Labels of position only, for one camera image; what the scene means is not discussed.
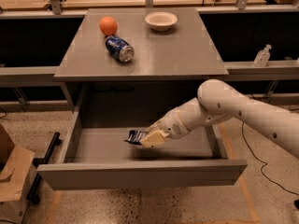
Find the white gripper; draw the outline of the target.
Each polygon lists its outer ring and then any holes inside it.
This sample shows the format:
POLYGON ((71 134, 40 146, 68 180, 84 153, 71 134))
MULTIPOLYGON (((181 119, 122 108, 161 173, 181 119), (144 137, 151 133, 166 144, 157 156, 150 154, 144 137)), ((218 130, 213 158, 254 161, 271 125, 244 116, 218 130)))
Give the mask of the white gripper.
POLYGON ((166 142, 167 138, 179 139, 190 133, 184 125, 179 114, 179 109, 174 108, 167 112, 161 119, 151 124, 140 143, 143 147, 156 147, 166 142))

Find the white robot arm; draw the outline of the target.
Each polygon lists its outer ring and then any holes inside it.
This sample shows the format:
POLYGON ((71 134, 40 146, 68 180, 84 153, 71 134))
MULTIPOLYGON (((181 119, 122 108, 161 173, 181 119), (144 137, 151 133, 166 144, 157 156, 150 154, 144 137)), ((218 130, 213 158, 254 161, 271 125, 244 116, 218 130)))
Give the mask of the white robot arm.
POLYGON ((167 112, 150 125, 141 138, 144 147, 179 139, 198 127, 236 118, 284 150, 299 158, 299 115, 243 95, 230 85, 210 79, 200 85, 197 96, 167 112))

